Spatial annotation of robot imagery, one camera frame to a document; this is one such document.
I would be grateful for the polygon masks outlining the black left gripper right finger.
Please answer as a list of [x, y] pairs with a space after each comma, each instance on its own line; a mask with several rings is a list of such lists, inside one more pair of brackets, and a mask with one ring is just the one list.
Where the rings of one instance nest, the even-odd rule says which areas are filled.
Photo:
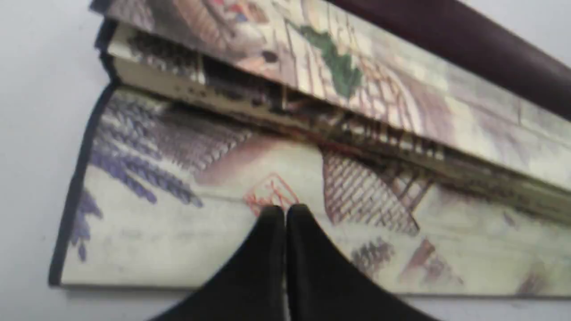
[[351, 264], [303, 204], [287, 213], [287, 294], [293, 321], [432, 321]]

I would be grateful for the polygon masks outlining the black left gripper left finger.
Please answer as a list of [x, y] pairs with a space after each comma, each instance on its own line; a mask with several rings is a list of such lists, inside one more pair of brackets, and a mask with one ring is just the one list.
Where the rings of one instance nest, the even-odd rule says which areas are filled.
[[283, 321], [284, 211], [266, 206], [210, 280], [155, 321]]

